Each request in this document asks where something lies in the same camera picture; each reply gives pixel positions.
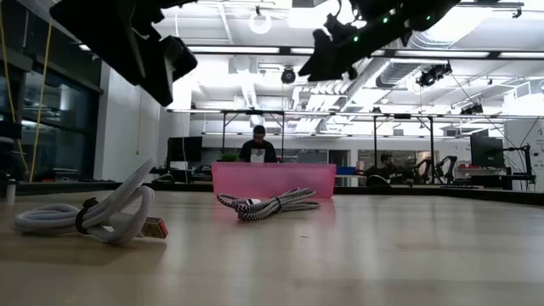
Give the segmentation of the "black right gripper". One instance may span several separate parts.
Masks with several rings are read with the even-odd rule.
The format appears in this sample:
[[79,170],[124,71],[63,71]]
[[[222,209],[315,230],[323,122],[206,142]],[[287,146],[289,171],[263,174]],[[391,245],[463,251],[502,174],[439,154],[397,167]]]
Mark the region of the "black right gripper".
[[309,82],[343,80],[353,81],[357,70],[337,63],[334,45],[346,43],[346,60],[354,63],[370,56],[392,41],[413,31],[426,31],[440,21],[459,0],[354,0],[350,4],[366,25],[357,29],[351,23],[343,24],[333,14],[326,16],[324,27],[328,34],[313,31],[314,51],[299,70],[300,77]]

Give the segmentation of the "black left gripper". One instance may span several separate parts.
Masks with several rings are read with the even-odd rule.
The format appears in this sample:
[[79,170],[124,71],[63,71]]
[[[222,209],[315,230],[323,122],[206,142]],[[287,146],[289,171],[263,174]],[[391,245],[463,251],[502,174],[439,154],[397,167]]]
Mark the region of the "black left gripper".
[[[134,12],[138,42],[132,28]],[[164,18],[156,1],[61,0],[49,13],[128,82],[140,84],[158,104],[166,107],[173,102],[172,72],[162,37],[153,26]]]

